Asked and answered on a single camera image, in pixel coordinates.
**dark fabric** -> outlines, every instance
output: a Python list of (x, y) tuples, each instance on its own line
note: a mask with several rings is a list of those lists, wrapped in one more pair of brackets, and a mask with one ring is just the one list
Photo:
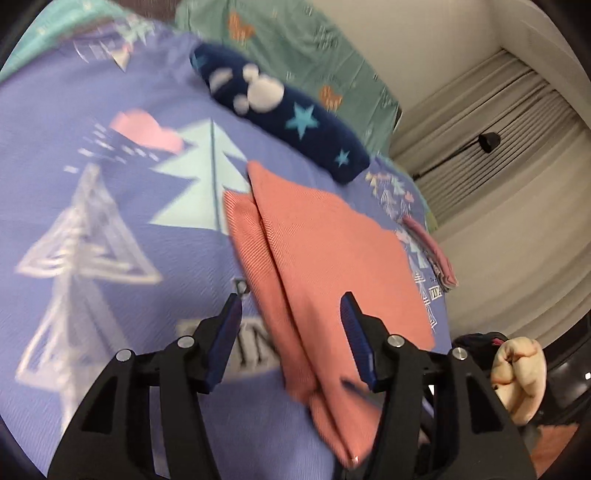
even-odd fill
[[(369, 155), (353, 131), (311, 97), (276, 79), (258, 73), (243, 73), (255, 64), (220, 44), (202, 43), (191, 58), (213, 98), (239, 116), (251, 121), (273, 137), (327, 170), (333, 179), (346, 184), (369, 167)], [(222, 70), (231, 69), (224, 82), (210, 84)], [(241, 109), (237, 106), (241, 100)]]
[(44, 480), (14, 439), (0, 417), (0, 478), (10, 480)]
[(591, 78), (591, 2), (589, 0), (534, 0), (560, 30)]
[(456, 338), (452, 345), (454, 348), (466, 349), (482, 371), (489, 372), (496, 352), (507, 340), (508, 338), (499, 332), (470, 333)]

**pink towel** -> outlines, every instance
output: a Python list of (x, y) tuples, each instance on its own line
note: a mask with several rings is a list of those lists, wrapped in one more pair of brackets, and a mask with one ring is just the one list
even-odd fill
[(380, 411), (343, 386), (359, 378), (340, 322), (352, 291), (363, 312), (419, 348), (434, 346), (421, 296), (396, 235), (337, 196), (248, 163), (253, 196), (225, 192), (230, 235), (275, 342), (289, 393), (309, 405), (346, 466), (370, 451)]
[(441, 286), (444, 287), (446, 291), (456, 288), (458, 283), (456, 275), (453, 272), (452, 264), (435, 239), (429, 235), (420, 223), (408, 215), (402, 217), (402, 224), (411, 231), (413, 238), (419, 242), (424, 250), (427, 251), (427, 256), (439, 269), (439, 272), (437, 272), (437, 278), (441, 283)]

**peach cloth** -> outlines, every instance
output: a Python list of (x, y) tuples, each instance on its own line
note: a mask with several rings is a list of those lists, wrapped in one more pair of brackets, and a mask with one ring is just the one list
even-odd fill
[(341, 463), (373, 445), (380, 411), (342, 385), (361, 382), (340, 321), (353, 292), (364, 313), (422, 349), (434, 346), (423, 301), (396, 235), (331, 193), (248, 163), (253, 196), (225, 192), (229, 232), (281, 357), (285, 387), (306, 403)]
[(540, 408), (546, 376), (546, 358), (537, 340), (513, 338), (498, 349), (491, 384), (516, 425), (528, 423)]

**folded pink cloth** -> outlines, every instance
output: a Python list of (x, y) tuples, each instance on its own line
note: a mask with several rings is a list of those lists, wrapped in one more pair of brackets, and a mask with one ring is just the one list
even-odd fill
[(435, 239), (429, 235), (423, 225), (409, 215), (402, 217), (402, 224), (410, 230), (413, 238), (427, 251), (427, 256), (435, 262), (435, 266), (439, 269), (437, 278), (441, 286), (446, 290), (456, 288), (458, 282), (452, 264)]
[(248, 163), (253, 196), (225, 192), (229, 232), (281, 357), (285, 386), (305, 402), (346, 466), (370, 451), (380, 411), (360, 389), (340, 321), (352, 291), (363, 312), (419, 348), (434, 346), (421, 296), (396, 235), (337, 196)]

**light blue tree print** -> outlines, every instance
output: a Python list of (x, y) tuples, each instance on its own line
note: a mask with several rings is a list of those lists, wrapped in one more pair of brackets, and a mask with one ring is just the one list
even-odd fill
[(410, 251), (412, 253), (416, 254), (416, 256), (417, 256), (418, 267), (419, 268), (428, 268), (429, 267), (429, 262), (425, 258), (425, 255), (423, 254), (423, 251), (417, 245), (417, 243), (413, 239), (411, 239), (411, 241), (408, 244), (408, 246), (410, 247)]
[(178, 134), (188, 150), (154, 167), (173, 177), (194, 180), (150, 221), (153, 225), (205, 228), (228, 234), (223, 208), (224, 190), (249, 192), (250, 185), (227, 155), (246, 161), (244, 154), (211, 120), (185, 127)]

